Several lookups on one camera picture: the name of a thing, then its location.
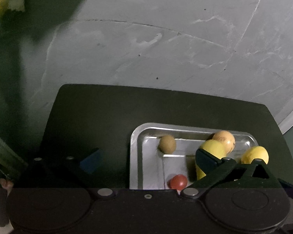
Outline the green pear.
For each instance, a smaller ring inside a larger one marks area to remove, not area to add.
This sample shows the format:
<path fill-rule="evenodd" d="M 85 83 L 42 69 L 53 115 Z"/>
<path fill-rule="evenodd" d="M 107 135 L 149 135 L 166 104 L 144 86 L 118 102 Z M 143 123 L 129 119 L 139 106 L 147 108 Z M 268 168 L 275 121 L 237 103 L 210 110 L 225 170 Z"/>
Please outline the green pear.
<path fill-rule="evenodd" d="M 210 154 L 214 155 L 218 159 L 222 159 L 223 157 L 226 157 L 227 155 L 225 146 L 220 141 L 217 141 L 215 139 L 209 139 L 205 141 L 204 143 L 200 145 L 199 148 L 209 152 Z M 198 166 L 197 160 L 195 160 L 195 167 L 196 167 L 197 180 L 200 180 L 201 178 L 206 176 L 206 174 Z"/>

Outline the small striped beige melon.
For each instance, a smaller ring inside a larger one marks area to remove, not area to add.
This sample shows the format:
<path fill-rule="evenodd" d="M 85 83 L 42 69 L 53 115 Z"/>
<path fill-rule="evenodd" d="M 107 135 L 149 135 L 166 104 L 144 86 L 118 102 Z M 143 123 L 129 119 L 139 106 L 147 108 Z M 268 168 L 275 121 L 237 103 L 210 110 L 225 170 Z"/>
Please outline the small striped beige melon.
<path fill-rule="evenodd" d="M 222 143 L 225 147 L 227 154 L 231 153 L 236 146 L 236 140 L 233 134 L 227 130 L 218 131 L 213 135 L 212 139 Z"/>

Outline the yellow lemon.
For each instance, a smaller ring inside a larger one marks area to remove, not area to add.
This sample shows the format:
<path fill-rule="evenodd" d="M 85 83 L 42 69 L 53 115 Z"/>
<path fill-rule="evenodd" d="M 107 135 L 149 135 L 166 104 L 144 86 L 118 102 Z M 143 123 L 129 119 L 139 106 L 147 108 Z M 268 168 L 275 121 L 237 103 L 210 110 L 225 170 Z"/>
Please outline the yellow lemon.
<path fill-rule="evenodd" d="M 269 162 L 269 154 L 262 146 L 254 146 L 244 152 L 241 157 L 241 163 L 250 164 L 254 159 L 261 159 L 266 164 Z"/>

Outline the red cherry tomato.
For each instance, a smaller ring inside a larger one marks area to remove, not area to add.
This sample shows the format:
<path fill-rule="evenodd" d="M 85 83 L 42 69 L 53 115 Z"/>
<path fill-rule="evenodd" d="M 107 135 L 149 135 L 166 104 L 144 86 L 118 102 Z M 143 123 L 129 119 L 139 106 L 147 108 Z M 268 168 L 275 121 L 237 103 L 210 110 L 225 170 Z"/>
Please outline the red cherry tomato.
<path fill-rule="evenodd" d="M 175 189 L 178 191 L 183 190 L 187 187 L 188 179 L 186 176 L 182 174 L 175 175 L 170 181 L 169 181 L 169 187 L 171 189 Z"/>

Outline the small brown round fruit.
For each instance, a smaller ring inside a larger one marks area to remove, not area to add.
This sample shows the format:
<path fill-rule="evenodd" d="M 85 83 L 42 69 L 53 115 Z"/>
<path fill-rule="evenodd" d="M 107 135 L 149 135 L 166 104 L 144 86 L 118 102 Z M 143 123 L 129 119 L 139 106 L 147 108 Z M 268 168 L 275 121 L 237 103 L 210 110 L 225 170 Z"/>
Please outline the small brown round fruit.
<path fill-rule="evenodd" d="M 172 154 L 176 150 L 175 138 L 171 135 L 164 135 L 161 137 L 158 149 L 164 154 Z"/>

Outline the black table mat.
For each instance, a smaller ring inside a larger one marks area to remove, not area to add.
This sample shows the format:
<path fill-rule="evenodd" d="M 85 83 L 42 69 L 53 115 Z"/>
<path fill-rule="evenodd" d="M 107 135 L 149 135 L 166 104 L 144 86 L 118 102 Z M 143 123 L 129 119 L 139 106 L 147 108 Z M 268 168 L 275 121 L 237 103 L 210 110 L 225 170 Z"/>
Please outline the black table mat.
<path fill-rule="evenodd" d="M 269 153 L 269 169 L 293 184 L 293 159 L 265 105 L 188 92 L 104 85 L 64 85 L 56 96 L 32 162 L 51 179 L 69 179 L 94 150 L 100 164 L 91 187 L 124 188 L 130 182 L 130 137 L 144 123 L 250 133 Z"/>

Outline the silver metal tray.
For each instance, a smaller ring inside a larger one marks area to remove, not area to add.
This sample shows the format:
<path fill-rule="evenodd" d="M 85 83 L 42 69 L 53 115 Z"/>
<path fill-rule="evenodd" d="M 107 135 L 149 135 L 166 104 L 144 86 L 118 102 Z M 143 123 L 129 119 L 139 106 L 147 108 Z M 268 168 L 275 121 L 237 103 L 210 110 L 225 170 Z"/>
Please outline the silver metal tray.
<path fill-rule="evenodd" d="M 131 135 L 130 189 L 169 189 L 169 181 L 178 174 L 186 176 L 188 184 L 192 184 L 203 175 L 195 164 L 196 150 L 216 132 L 210 128 L 159 123 L 138 126 Z M 158 149 L 164 135 L 175 138 L 176 150 L 172 154 Z"/>

